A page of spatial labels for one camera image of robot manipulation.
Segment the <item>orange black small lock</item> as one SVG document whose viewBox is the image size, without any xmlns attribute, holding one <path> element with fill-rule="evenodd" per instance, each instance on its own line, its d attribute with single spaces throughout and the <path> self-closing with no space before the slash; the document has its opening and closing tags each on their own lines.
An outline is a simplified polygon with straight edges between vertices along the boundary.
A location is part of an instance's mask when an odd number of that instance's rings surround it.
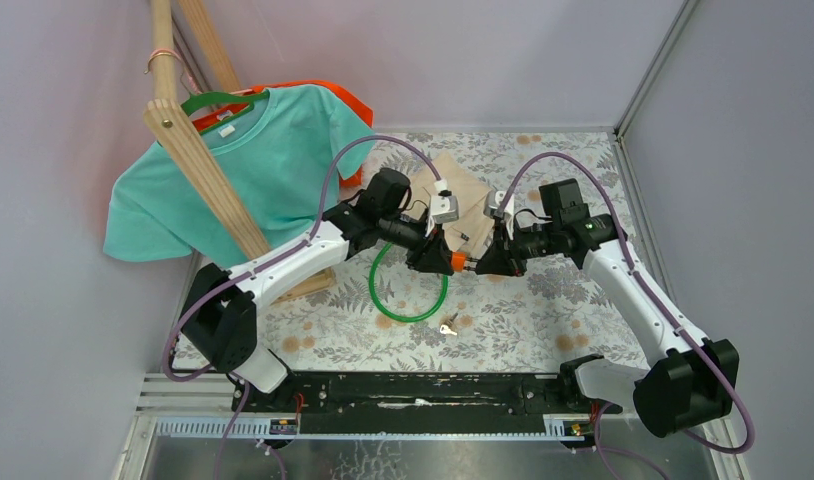
<svg viewBox="0 0 814 480">
<path fill-rule="evenodd" d="M 451 267 L 455 273 L 465 272 L 465 271 L 474 271 L 477 260 L 467 253 L 462 251 L 456 251 L 451 254 Z"/>
</svg>

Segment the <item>green cable lock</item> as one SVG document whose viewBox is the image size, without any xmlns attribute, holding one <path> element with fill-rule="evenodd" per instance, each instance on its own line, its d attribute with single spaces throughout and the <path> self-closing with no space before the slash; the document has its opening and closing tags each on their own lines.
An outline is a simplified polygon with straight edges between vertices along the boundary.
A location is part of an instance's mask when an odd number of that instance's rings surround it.
<svg viewBox="0 0 814 480">
<path fill-rule="evenodd" d="M 390 273 L 387 264 L 394 245 L 385 244 L 372 260 L 367 276 L 370 300 L 378 312 L 397 323 L 414 324 L 431 319 L 440 313 L 449 293 L 449 278 L 438 275 L 434 296 L 428 289 L 430 281 L 418 274 L 404 274 L 402 279 L 383 278 Z"/>
</svg>

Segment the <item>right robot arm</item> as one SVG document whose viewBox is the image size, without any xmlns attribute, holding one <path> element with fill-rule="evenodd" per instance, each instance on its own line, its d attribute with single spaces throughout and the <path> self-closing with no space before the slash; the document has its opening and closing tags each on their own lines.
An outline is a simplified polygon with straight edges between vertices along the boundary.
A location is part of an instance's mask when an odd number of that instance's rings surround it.
<svg viewBox="0 0 814 480">
<path fill-rule="evenodd" d="M 739 354 L 728 340 L 713 341 L 668 299 L 634 252 L 613 213 L 593 215 L 576 180 L 540 189 L 547 219 L 522 227 L 505 192 L 490 192 L 484 214 L 494 221 L 479 275 L 521 276 L 530 259 L 562 255 L 594 281 L 629 325 L 648 364 L 634 368 L 588 355 L 565 362 L 558 402 L 580 412 L 594 400 L 638 415 L 653 435 L 665 436 L 729 415 Z"/>
</svg>

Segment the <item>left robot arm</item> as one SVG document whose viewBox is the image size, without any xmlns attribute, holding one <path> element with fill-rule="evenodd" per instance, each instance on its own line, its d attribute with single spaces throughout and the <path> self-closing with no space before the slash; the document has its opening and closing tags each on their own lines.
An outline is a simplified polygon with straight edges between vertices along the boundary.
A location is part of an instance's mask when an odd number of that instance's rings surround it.
<svg viewBox="0 0 814 480">
<path fill-rule="evenodd" d="M 265 256 L 223 270 L 203 268 L 192 289 L 182 334 L 218 372 L 231 374 L 255 388 L 255 398 L 271 411 L 292 401 L 288 367 L 260 344 L 258 311 L 313 274 L 341 264 L 358 253 L 389 242 L 406 250 L 409 269 L 440 275 L 455 271 L 443 226 L 458 217 L 457 200 L 439 178 L 425 212 L 405 216 L 403 199 L 410 181 L 384 168 L 355 200 L 326 210 L 314 226 Z"/>
</svg>

